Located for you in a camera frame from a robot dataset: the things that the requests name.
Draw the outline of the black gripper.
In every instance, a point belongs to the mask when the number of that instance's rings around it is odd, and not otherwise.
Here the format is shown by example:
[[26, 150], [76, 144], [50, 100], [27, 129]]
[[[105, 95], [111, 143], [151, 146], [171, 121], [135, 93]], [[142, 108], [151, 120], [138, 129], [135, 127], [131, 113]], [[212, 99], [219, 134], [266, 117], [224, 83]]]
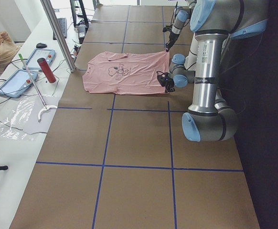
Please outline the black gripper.
[[169, 52], [170, 48], [175, 44], [177, 41], [179, 35], [176, 33], [173, 33], [172, 31], [169, 34], [169, 40], [165, 44], [165, 51]]
[[174, 81], [166, 81], [165, 82], [165, 93], [172, 93], [175, 91]]

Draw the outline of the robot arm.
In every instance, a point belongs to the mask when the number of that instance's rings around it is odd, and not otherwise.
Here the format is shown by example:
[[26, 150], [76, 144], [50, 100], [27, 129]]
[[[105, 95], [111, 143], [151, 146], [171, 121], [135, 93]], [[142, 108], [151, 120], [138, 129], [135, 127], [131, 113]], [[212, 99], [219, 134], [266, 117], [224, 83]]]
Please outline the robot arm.
[[177, 41], [186, 22], [193, 32], [188, 56], [173, 56], [169, 70], [157, 79], [165, 92], [193, 84], [192, 104], [182, 115], [182, 129], [190, 141], [224, 141], [237, 131], [237, 115], [218, 89], [224, 41], [262, 34], [267, 26], [267, 0], [190, 0], [176, 7], [165, 50]]
[[176, 43], [183, 28], [190, 22], [196, 0], [187, 0], [187, 8], [175, 4], [175, 8], [171, 17], [170, 25], [166, 25], [162, 32], [169, 32], [169, 40], [165, 43], [165, 51], [169, 52], [170, 48]]

